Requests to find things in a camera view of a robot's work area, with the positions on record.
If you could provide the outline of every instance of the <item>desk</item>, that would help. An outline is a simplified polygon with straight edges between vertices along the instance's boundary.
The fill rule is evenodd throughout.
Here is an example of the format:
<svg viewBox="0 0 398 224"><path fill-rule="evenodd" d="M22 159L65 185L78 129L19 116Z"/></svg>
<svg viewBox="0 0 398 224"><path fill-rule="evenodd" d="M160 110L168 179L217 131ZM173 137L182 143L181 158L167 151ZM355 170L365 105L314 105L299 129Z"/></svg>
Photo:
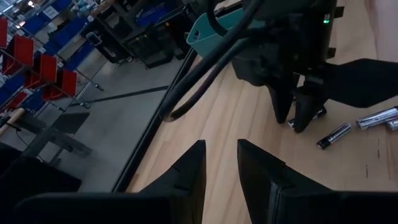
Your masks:
<svg viewBox="0 0 398 224"><path fill-rule="evenodd" d="M381 7L382 4L398 6L393 0L339 2L346 8L344 17L337 19L333 27L331 46L337 51L330 62L345 63L362 57L377 58L381 52L397 52L394 42L383 49L376 48L379 40L375 41L374 37L385 34L374 35L373 30L377 29L372 29L371 23L378 26L378 22L383 22L381 17L380 21L372 19L377 17L374 9L383 8L384 18L397 17L394 7ZM372 15L371 22L367 9ZM250 223L238 176L236 140L239 138L248 139L331 189L396 191L398 132L388 133L384 126L367 131L353 128L326 151L319 150L315 143L342 123L354 126L356 118L397 104L395 97L368 109L357 109L329 100L325 104L328 114L312 122L303 133L295 134L286 123L276 123L267 88L238 80L228 65L192 110L173 123L160 125L127 191L144 188L196 140L205 139L207 185L203 223ZM291 110L288 118L293 116Z"/></svg>

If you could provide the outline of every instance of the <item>concrete floor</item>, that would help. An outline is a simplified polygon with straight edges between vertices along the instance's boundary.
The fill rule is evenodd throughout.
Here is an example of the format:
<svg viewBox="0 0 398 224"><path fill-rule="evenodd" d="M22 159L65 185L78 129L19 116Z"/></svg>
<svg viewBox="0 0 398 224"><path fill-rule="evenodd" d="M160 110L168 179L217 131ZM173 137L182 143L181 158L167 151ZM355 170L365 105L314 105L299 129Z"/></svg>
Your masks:
<svg viewBox="0 0 398 224"><path fill-rule="evenodd" d="M146 70L140 62L131 62L120 67L109 63L98 51L80 65L86 76L94 77L104 91L91 86L82 100L94 100L171 84L183 61L173 59L170 63ZM82 192L108 192L112 189L128 157L132 153L150 118L160 103L165 90L142 95L102 101L91 104L89 110L80 106L67 109L67 113L89 111L90 115L74 138L93 149L89 156L80 156L63 151L57 168L82 180ZM55 104L66 106L70 100ZM61 114L53 106L46 107L39 118L52 124ZM19 135L26 143L35 137L22 130ZM0 141L24 150L26 146L17 138L15 130L9 129ZM48 143L40 156L49 161L59 147Z"/></svg>

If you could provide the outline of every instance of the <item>wooden table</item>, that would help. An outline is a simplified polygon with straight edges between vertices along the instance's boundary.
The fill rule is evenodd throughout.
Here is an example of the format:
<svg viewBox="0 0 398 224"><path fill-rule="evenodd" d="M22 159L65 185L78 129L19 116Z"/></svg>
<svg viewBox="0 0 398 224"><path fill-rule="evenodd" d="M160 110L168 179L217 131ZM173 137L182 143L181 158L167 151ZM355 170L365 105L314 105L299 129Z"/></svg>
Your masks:
<svg viewBox="0 0 398 224"><path fill-rule="evenodd" d="M337 51L331 63L378 57L398 61L393 41L398 37L397 1L347 0L339 5L346 9L344 17L334 24L331 46L336 46ZM386 30L386 23L397 31L394 37L394 31L382 31ZM357 109L329 100L325 105L328 114L312 122L303 133L295 134L287 124L276 123L267 88L238 80L228 65L192 110L181 119L160 126L128 191L137 192L151 183L196 140L205 139L207 186L203 223L250 223L238 177L239 138L248 139L331 189L396 191L398 132L388 133L384 126L367 131L353 128L326 151L319 150L315 143L342 123L355 127L356 118L397 104L398 98L393 98L368 109ZM293 112L292 107L288 118L294 117Z"/></svg>

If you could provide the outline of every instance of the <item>battery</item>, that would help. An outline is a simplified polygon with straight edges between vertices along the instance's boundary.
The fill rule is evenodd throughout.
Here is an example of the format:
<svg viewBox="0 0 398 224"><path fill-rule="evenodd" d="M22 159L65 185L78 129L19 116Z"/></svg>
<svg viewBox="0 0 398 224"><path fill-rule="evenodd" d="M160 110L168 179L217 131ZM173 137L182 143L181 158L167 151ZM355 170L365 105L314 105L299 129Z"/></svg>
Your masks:
<svg viewBox="0 0 398 224"><path fill-rule="evenodd" d="M320 118L320 117L324 116L327 112L328 111L326 110L326 108L324 106L322 106L322 108L316 113L316 115L312 119L314 120L314 119ZM294 118L287 121L287 124L289 124L289 126L292 129L294 129Z"/></svg>
<svg viewBox="0 0 398 224"><path fill-rule="evenodd" d="M395 120L393 120L393 121L387 122L387 127L388 127L391 131L396 131L396 130L398 130L398 119L395 119Z"/></svg>
<svg viewBox="0 0 398 224"><path fill-rule="evenodd" d="M384 124L389 121L393 121L398 119L398 107L393 107L388 110L380 111L364 118L359 118L356 120L356 125L360 129L368 129L370 127Z"/></svg>
<svg viewBox="0 0 398 224"><path fill-rule="evenodd" d="M337 141L341 137L348 134L350 130L351 130L351 125L348 123L344 123L340 127L338 127L336 130L334 130L332 133L330 133L328 136L326 136L323 139L321 139L320 141L318 141L317 146L320 149L324 150L328 146L333 144L335 141Z"/></svg>

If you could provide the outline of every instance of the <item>gray floor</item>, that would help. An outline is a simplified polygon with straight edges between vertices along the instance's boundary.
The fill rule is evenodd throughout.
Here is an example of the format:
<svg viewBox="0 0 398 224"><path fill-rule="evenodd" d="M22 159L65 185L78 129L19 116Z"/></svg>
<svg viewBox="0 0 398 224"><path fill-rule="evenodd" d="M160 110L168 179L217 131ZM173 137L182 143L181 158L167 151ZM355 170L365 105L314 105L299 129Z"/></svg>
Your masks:
<svg viewBox="0 0 398 224"><path fill-rule="evenodd" d="M173 59L170 63L146 70L140 62L132 62L115 66L96 50L84 61L79 69L88 77L94 77L105 91L93 86L82 96L84 100L92 100L107 96L131 93L149 88L169 85L177 74L182 60ZM74 138L93 149L89 156L80 156L64 151L57 166L82 180L82 192L107 192L112 189L128 157L145 130L156 107L165 91L130 96L117 100L93 103L89 110L80 106L71 107L67 113L89 111L90 115ZM55 102L66 106L70 100ZM47 124L51 124L61 114L53 106L48 106L39 116ZM20 133L29 143L34 136L27 131ZM23 150L25 145L10 129L1 136L0 141ZM41 157L49 160L58 147L48 143Z"/></svg>

